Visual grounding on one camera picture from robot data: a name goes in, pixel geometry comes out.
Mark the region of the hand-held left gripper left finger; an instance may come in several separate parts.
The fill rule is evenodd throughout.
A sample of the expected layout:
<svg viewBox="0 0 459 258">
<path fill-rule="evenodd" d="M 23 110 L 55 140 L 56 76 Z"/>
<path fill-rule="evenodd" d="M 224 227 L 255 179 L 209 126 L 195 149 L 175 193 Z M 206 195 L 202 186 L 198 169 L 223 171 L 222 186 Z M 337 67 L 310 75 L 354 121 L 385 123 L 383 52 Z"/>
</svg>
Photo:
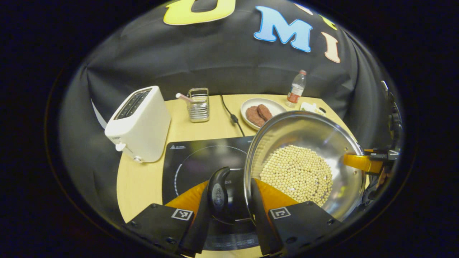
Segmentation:
<svg viewBox="0 0 459 258">
<path fill-rule="evenodd" d="M 170 255 L 195 257 L 202 253 L 208 236 L 207 189 L 205 181 L 165 205 L 149 204 L 124 228 L 151 248 Z"/>
</svg>

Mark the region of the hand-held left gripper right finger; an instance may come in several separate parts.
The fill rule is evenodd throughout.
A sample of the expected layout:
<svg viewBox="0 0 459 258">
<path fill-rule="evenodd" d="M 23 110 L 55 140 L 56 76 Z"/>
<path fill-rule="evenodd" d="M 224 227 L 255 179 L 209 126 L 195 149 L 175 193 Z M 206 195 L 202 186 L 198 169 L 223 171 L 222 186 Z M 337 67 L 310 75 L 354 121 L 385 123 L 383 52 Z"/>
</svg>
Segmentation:
<svg viewBox="0 0 459 258">
<path fill-rule="evenodd" d="M 341 228 L 338 219 L 313 201 L 295 201 L 255 178 L 250 187 L 250 213 L 264 256 L 295 256 L 320 245 Z"/>
</svg>

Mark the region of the steel pot with black handle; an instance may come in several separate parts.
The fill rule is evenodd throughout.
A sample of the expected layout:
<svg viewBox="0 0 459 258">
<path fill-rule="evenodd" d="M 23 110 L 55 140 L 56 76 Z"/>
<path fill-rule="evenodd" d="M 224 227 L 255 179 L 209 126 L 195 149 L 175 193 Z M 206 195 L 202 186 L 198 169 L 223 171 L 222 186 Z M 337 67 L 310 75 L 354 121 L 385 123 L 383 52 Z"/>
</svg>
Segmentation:
<svg viewBox="0 0 459 258">
<path fill-rule="evenodd" d="M 363 155 L 363 149 L 343 127 L 316 113 L 288 111 L 274 116 L 255 134 L 246 154 L 244 167 L 224 167 L 211 177 L 208 193 L 212 216 L 226 224 L 237 222 L 236 214 L 252 220 L 250 213 L 252 178 L 260 173 L 268 155 L 276 149 L 296 145 L 323 157 L 332 170 L 332 191 L 320 206 L 343 221 L 362 203 L 366 184 L 363 171 L 343 163 L 343 155 Z"/>
</svg>

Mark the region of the black induction cooktop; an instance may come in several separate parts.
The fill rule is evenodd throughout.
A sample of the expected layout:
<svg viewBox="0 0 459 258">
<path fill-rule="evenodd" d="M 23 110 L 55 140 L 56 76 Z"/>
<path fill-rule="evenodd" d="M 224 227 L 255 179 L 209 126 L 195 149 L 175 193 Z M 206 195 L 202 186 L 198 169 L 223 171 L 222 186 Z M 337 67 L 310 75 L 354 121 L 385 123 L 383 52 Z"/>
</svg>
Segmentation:
<svg viewBox="0 0 459 258">
<path fill-rule="evenodd" d="M 252 139 L 234 137 L 168 143 L 162 175 L 163 204 L 208 180 L 220 168 L 243 168 Z M 259 246 L 251 220 L 243 217 L 243 213 L 236 214 L 235 218 L 235 224 L 211 218 L 203 249 L 233 251 Z"/>
</svg>

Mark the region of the pile of soybeans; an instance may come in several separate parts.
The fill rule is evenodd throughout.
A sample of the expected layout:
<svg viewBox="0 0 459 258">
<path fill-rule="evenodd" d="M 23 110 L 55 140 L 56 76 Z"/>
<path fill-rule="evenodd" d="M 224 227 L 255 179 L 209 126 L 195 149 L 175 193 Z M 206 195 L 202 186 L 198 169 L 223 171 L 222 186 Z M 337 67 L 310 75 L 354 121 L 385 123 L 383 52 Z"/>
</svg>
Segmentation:
<svg viewBox="0 0 459 258">
<path fill-rule="evenodd" d="M 332 170 L 315 151 L 288 145 L 268 155 L 260 173 L 261 181 L 295 201 L 313 201 L 322 206 L 332 191 Z"/>
</svg>

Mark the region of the white compartment tray with food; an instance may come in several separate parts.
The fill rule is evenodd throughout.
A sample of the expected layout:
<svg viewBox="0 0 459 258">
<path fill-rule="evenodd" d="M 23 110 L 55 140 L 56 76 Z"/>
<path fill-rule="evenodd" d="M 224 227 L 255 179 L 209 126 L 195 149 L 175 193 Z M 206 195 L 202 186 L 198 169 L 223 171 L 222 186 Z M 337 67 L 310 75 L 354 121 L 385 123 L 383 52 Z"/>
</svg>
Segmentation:
<svg viewBox="0 0 459 258">
<path fill-rule="evenodd" d="M 308 111 L 308 112 L 312 112 L 312 113 L 317 113 L 317 114 L 319 114 L 321 116 L 326 116 L 326 113 L 324 111 L 320 110 L 316 103 L 310 104 L 310 103 L 307 103 L 307 102 L 303 102 L 300 105 L 300 110 L 301 111 Z"/>
</svg>

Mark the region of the clear plastic bottle red label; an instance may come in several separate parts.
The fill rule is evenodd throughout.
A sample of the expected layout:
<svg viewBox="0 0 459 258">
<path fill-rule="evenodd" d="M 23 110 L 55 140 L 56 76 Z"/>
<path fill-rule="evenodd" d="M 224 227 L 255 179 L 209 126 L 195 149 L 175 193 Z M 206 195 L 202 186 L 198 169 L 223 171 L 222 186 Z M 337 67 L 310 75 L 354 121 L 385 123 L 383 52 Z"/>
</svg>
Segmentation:
<svg viewBox="0 0 459 258">
<path fill-rule="evenodd" d="M 298 75 L 292 81 L 290 90 L 287 94 L 287 98 L 285 104 L 290 107 L 294 108 L 299 101 L 299 98 L 303 95 L 303 92 L 306 88 L 307 72 L 305 70 L 300 70 Z"/>
</svg>

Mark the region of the white plate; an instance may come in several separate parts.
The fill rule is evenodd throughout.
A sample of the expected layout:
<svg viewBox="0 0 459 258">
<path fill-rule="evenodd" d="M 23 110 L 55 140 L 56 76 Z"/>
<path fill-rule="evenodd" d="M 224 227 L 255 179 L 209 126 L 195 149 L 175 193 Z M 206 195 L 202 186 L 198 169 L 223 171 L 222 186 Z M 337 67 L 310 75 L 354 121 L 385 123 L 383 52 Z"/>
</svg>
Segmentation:
<svg viewBox="0 0 459 258">
<path fill-rule="evenodd" d="M 275 101 L 266 99 L 266 98 L 251 98 L 251 99 L 245 101 L 244 103 L 242 103 L 242 105 L 240 107 L 241 116 L 242 116 L 243 120 L 245 121 L 245 123 L 248 124 L 248 126 L 253 128 L 254 130 L 259 130 L 260 127 L 257 126 L 256 124 L 252 123 L 247 118 L 246 110 L 248 108 L 252 107 L 252 106 L 258 106 L 258 105 L 261 105 L 261 104 L 266 106 L 273 116 L 276 116 L 276 115 L 278 115 L 280 113 L 284 113 L 284 112 L 287 111 L 281 104 L 279 104 L 279 103 L 277 103 Z"/>
</svg>

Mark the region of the brown meat patty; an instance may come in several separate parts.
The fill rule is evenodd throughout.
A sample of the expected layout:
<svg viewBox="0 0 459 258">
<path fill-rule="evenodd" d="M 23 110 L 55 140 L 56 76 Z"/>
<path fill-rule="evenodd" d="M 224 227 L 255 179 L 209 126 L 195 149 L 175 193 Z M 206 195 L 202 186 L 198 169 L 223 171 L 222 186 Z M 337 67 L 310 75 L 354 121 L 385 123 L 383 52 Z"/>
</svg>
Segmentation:
<svg viewBox="0 0 459 258">
<path fill-rule="evenodd" d="M 259 104 L 257 106 L 257 112 L 264 121 L 268 121 L 273 117 L 272 113 L 269 111 L 269 108 L 263 104 Z"/>
<path fill-rule="evenodd" d="M 257 127 L 261 127 L 265 123 L 265 120 L 259 114 L 257 106 L 251 106 L 247 108 L 246 118 L 249 122 L 253 123 Z"/>
</svg>

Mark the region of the white toaster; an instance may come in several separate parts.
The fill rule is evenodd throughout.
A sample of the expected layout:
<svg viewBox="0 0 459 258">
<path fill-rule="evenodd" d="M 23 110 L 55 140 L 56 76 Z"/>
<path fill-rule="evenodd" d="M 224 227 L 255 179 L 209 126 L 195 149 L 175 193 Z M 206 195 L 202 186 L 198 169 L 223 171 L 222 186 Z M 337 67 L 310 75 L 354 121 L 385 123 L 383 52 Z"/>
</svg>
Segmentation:
<svg viewBox="0 0 459 258">
<path fill-rule="evenodd" d="M 115 149 L 138 163 L 158 161 L 166 145 L 171 115 L 158 86 L 131 93 L 105 128 Z"/>
</svg>

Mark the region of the black backdrop cloth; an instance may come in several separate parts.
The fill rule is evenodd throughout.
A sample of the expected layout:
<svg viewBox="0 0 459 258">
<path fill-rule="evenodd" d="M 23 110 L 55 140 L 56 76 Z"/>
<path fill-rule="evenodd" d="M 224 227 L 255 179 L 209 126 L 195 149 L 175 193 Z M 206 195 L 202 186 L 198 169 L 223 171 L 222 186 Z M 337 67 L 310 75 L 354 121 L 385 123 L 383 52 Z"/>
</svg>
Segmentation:
<svg viewBox="0 0 459 258">
<path fill-rule="evenodd" d="M 258 5 L 277 10 L 287 24 L 310 24 L 311 51 L 256 39 Z M 231 15 L 190 25 L 165 24 L 166 11 L 160 5 L 144 13 L 95 47 L 75 69 L 60 107 L 62 160 L 79 194 L 101 216 L 122 221 L 116 197 L 121 156 L 95 110 L 108 120 L 130 93 L 146 86 L 159 86 L 166 100 L 192 87 L 207 87 L 211 94 L 284 95 L 304 69 L 306 96 L 331 107 L 361 147 L 390 144 L 382 81 L 391 79 L 348 25 L 287 0 L 236 0 Z"/>
</svg>

